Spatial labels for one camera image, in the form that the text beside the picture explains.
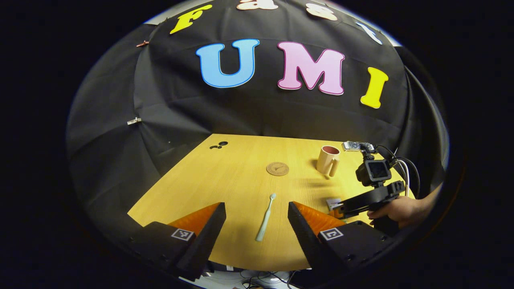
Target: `mug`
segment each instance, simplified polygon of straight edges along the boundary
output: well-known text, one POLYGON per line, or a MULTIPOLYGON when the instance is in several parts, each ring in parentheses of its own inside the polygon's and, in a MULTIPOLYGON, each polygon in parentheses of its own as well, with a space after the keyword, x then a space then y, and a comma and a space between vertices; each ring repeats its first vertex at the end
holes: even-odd
POLYGON ((334 176, 336 174, 337 166, 339 165, 339 154, 341 152, 333 146, 323 146, 321 148, 316 169, 322 174, 329 174, 334 176))

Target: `letter cutout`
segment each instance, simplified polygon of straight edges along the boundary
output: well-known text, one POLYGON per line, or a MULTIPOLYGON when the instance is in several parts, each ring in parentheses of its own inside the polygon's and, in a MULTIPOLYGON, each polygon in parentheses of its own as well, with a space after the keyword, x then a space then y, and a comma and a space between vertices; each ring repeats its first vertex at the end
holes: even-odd
POLYGON ((204 46, 196 51, 200 56, 201 76, 205 83, 219 88, 235 87, 250 80, 255 72, 255 47, 257 39, 241 39, 232 43, 239 50, 239 71, 228 75, 221 70, 219 52, 225 46, 221 43, 204 46))
POLYGON ((299 70, 308 89, 313 89, 323 75, 319 90, 326 94, 342 95, 341 67, 344 55, 331 49, 325 49, 318 60, 314 62, 307 49, 296 42, 280 42, 278 47, 284 51, 284 78, 278 85, 282 89, 299 89, 302 83, 298 81, 299 70))
POLYGON ((366 31, 366 33, 368 34, 369 37, 371 37, 371 39, 375 40, 376 43, 382 45, 382 41, 380 41, 375 36, 375 32, 371 31, 371 29, 369 29, 366 25, 364 25, 362 23, 357 22, 356 24, 359 25, 360 27, 362 27, 362 29, 364 29, 364 31, 366 31))
POLYGON ((240 3, 236 6, 239 10, 253 10, 253 9, 265 9, 265 10, 273 10, 277 9, 278 6, 275 5, 273 0, 241 0, 240 3))
POLYGON ((319 6, 319 5, 312 4, 312 3, 307 3, 307 4, 305 4, 305 6, 307 6, 307 12, 309 12, 310 14, 312 14, 314 16, 319 16, 321 18, 325 18, 325 19, 332 20, 332 21, 337 20, 337 17, 334 15, 334 12, 332 12, 332 10, 330 10, 326 7, 319 6))
POLYGON ((389 77, 384 72, 373 67, 368 67, 368 72, 371 75, 370 86, 368 86, 366 94, 360 98, 360 102, 377 109, 380 107, 380 95, 382 94, 384 83, 389 80, 389 77))
POLYGON ((189 11, 186 14, 182 14, 178 17, 177 25, 175 25, 175 28, 170 31, 170 34, 173 34, 179 30, 182 30, 184 28, 188 28, 189 26, 193 25, 192 22, 189 22, 189 20, 196 20, 200 18, 200 16, 203 14, 202 10, 211 9, 212 5, 205 5, 203 7, 200 7, 198 9, 195 9, 193 11, 189 11))

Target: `hand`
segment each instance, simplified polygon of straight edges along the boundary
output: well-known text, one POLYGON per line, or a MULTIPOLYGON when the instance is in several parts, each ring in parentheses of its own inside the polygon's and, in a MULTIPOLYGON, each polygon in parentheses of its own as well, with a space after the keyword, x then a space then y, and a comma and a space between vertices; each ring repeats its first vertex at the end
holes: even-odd
POLYGON ((398 227, 401 229, 405 226, 421 223, 429 212, 430 206, 426 201, 399 196, 377 211, 368 211, 368 217, 372 220, 388 216, 393 221, 398 222, 398 227))

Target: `metal clip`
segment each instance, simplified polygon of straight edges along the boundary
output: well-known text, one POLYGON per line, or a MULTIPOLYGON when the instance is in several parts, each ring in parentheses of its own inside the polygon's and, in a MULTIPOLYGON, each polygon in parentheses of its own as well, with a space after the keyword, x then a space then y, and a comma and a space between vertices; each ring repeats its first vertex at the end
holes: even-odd
POLYGON ((145 46, 148 43, 150 43, 150 42, 145 40, 145 41, 143 41, 143 43, 139 43, 138 45, 136 45, 136 47, 145 46))
POLYGON ((136 122, 140 122, 140 121, 141 121, 141 118, 140 118, 140 117, 136 117, 136 118, 135 118, 135 119, 133 119, 133 120, 129 120, 129 121, 127 121, 127 124, 128 124, 128 125, 131 125, 131 124, 134 124, 134 123, 136 123, 136 122))

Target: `wooden table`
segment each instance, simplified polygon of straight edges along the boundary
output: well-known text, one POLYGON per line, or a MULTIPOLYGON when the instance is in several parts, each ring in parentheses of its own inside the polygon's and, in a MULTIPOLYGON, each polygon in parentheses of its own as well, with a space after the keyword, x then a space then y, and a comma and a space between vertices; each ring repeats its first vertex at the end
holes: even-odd
MULTIPOLYGON (((213 134, 163 176, 128 212, 140 225, 167 224, 193 211, 225 202, 227 219, 216 240, 210 261, 261 271, 309 268, 287 219, 288 202, 297 201, 327 212, 327 198, 347 198, 372 190, 355 176, 362 163, 359 152, 344 152, 342 141, 213 134), (221 141, 228 144, 210 149, 221 141), (323 145, 341 151, 334 177, 316 170, 323 145), (266 166, 274 161, 289 166, 288 174, 273 176, 266 166), (262 242, 255 237, 269 204, 277 194, 262 242)), ((393 178, 385 184, 400 180, 393 178)), ((347 219, 369 224, 365 212, 347 219)))

